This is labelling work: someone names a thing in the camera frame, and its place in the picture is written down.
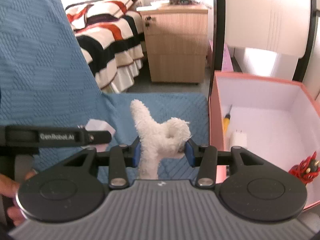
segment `cabinet top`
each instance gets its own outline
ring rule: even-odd
[[[193,5],[167,5],[157,8],[156,6],[137,7],[137,11],[141,14],[150,13],[208,13],[208,8],[203,4]]]

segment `striped bedding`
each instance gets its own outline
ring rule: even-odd
[[[132,0],[99,0],[66,9],[81,51],[98,86],[108,86],[118,68],[143,58],[142,19]]]

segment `fluffy white toy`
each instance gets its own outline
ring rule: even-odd
[[[137,99],[131,102],[130,110],[141,142],[139,178],[158,179],[158,165],[163,158],[183,157],[185,143],[191,138],[189,122],[171,118],[157,123]]]

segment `blue textured blanket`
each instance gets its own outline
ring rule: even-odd
[[[129,111],[132,99],[149,107],[154,119],[190,121],[196,143],[208,143],[207,102],[201,94],[103,94],[74,37],[60,0],[0,0],[0,124],[85,125],[90,118],[110,123],[110,146],[137,136]],[[79,149],[41,149],[35,168],[46,169]],[[162,179],[191,178],[185,158],[163,160]],[[136,171],[128,169],[132,180]],[[107,179],[101,169],[99,179]]]

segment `gray ridged panel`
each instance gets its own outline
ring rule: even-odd
[[[307,240],[297,219],[263,225],[228,212],[216,195],[189,181],[135,181],[112,191],[89,216],[65,224],[28,220],[10,232],[16,240]]]

